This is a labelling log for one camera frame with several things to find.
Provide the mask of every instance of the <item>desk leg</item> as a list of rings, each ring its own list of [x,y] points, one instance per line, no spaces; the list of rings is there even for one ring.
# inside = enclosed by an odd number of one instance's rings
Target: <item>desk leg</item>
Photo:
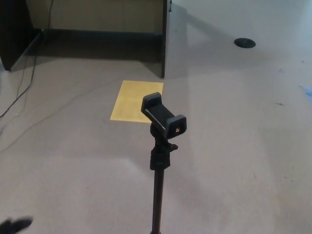
[[[161,45],[161,78],[165,78],[166,50],[168,45],[168,31],[170,23],[172,0],[163,0],[162,13],[162,45]]]
[[[26,0],[0,0],[0,57],[10,71],[35,38]]]

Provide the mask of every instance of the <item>cable cord on floor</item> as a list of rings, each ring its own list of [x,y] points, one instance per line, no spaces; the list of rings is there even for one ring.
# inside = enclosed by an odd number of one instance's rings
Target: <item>cable cord on floor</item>
[[[50,29],[51,26],[51,12],[52,12],[52,6],[53,6],[54,0],[51,0],[51,4],[50,4],[50,8],[49,8],[49,20],[48,20],[48,27],[47,30],[45,30],[44,32],[44,38],[42,40],[42,43],[40,45],[39,50],[43,47],[43,45],[45,44],[46,40],[47,40],[47,36],[48,36],[48,31]],[[29,30],[29,41],[28,44],[30,45],[30,40],[31,40],[31,30]],[[26,65],[27,65],[27,60],[25,61],[25,65],[24,65],[24,69],[23,69],[23,74],[22,74],[22,78],[17,90],[17,97],[16,99],[12,102],[12,104],[6,109],[6,111],[0,116],[0,120],[9,112],[9,110],[12,108],[12,106],[14,106],[14,104],[29,90],[29,88],[31,87],[33,80],[34,80],[34,75],[35,75],[35,69],[36,69],[36,64],[37,64],[37,58],[38,58],[38,52],[35,55],[35,60],[34,60],[34,65],[33,65],[33,71],[31,74],[31,78],[30,78],[30,82],[29,85],[27,86],[27,88],[19,95],[19,91],[20,91],[20,87],[22,85],[22,82],[24,80],[24,74],[25,74],[25,69],[26,69]]]

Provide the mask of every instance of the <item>tripod pole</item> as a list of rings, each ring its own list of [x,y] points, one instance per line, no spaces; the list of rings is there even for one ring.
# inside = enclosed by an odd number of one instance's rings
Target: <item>tripod pole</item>
[[[154,176],[153,225],[151,234],[160,234],[163,185],[164,170],[156,170]]]

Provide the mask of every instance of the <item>blue object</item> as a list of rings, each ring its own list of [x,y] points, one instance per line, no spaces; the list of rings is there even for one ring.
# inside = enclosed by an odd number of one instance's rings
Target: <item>blue object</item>
[[[309,87],[309,86],[301,86],[301,87],[302,87],[304,93],[306,94],[310,105],[312,106],[312,87]]]

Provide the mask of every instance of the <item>black phone mount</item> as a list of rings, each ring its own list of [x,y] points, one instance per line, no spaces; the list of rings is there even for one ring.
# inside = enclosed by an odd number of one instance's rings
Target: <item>black phone mount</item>
[[[164,170],[170,167],[170,153],[178,149],[178,146],[170,144],[168,139],[186,131],[186,117],[183,115],[174,116],[162,104],[160,93],[145,96],[141,111],[152,122],[150,132],[155,138],[155,146],[151,151],[150,161],[150,169],[155,171],[151,234],[160,234]]]

